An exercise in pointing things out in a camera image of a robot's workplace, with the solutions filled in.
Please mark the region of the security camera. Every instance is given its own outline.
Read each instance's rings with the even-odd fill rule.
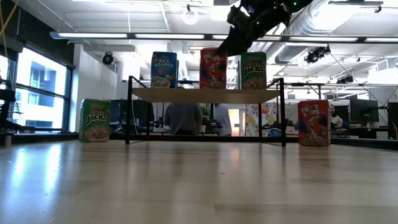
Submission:
[[[112,65],[112,63],[114,62],[112,54],[112,52],[105,52],[105,56],[102,58],[102,62],[105,65]]]

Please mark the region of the fluorescent light fixture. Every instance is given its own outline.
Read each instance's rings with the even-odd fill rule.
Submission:
[[[289,43],[286,43],[286,46],[297,46],[297,47],[327,47],[328,44],[289,42]]]
[[[366,38],[365,42],[398,42],[398,37],[397,38],[371,37],[371,38]]]
[[[64,38],[127,38],[127,34],[110,34],[110,33],[58,33],[60,37]]]
[[[213,35],[213,39],[215,40],[225,40],[228,35]]]
[[[204,39],[201,34],[136,34],[137,39]]]
[[[146,4],[153,4],[153,3],[158,3],[158,2],[164,2],[164,4],[191,4],[192,5],[198,5],[200,4],[200,1],[184,1],[184,0],[168,0],[168,1],[162,1],[162,0],[153,0],[153,1],[148,1],[148,0],[72,0],[75,2],[103,2],[103,3],[123,3],[123,4],[131,4],[131,3],[146,3]]]
[[[265,37],[261,37],[261,38],[258,38],[257,40],[266,40],[266,41],[278,41],[278,40],[280,40],[281,39],[281,37],[279,37],[279,36],[265,36]]]
[[[291,41],[319,41],[319,42],[356,42],[358,40],[357,37],[290,37]]]
[[[201,47],[201,46],[189,46],[189,50],[201,50],[204,49],[205,47]]]

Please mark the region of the wall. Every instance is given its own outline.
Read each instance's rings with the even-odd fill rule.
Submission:
[[[81,101],[116,99],[117,74],[86,53],[80,44],[75,45],[73,64],[76,69],[72,73],[69,128],[71,132],[78,132]]]

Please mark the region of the ceiling light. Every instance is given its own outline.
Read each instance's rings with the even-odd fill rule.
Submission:
[[[137,39],[204,39],[201,34],[136,34]]]
[[[213,35],[213,39],[215,40],[225,40],[228,35]]]
[[[267,35],[261,38],[258,38],[257,41],[279,41],[282,37],[280,36],[272,36],[272,35]]]
[[[191,5],[199,5],[201,2],[200,1],[184,1],[184,0],[169,0],[169,1],[162,1],[162,0],[72,0],[75,2],[103,2],[103,3],[124,3],[124,4],[130,4],[130,3],[147,3],[147,4],[153,4],[153,3],[158,3],[158,2],[163,2],[164,4],[191,4]]]
[[[201,50],[204,49],[205,47],[201,47],[201,46],[189,46],[189,50]]]
[[[356,42],[358,40],[357,37],[290,37],[290,41],[314,41],[314,42]]]
[[[398,38],[371,37],[366,38],[365,42],[398,42]]]
[[[384,4],[382,1],[330,1],[329,4],[340,6],[379,6]]]
[[[193,15],[188,17],[188,12],[193,12]],[[182,22],[184,22],[186,25],[194,25],[199,20],[198,11],[196,11],[195,9],[186,9],[182,12],[181,19]]]
[[[99,39],[107,39],[107,38],[127,38],[127,34],[95,34],[95,33],[58,33],[59,37],[64,38],[99,38]]]
[[[297,47],[327,47],[328,44],[290,42],[290,43],[286,43],[286,46],[297,46]]]

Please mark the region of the person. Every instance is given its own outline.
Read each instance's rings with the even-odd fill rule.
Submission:
[[[198,104],[171,103],[165,112],[165,124],[173,135],[198,135],[203,115]]]
[[[345,129],[342,129],[343,119],[337,115],[335,107],[333,105],[331,106],[330,122],[331,122],[330,129],[332,135],[341,135],[345,131]]]
[[[221,128],[215,128],[219,136],[231,136],[232,128],[229,120],[228,108],[224,104],[215,104],[214,120],[221,125]]]

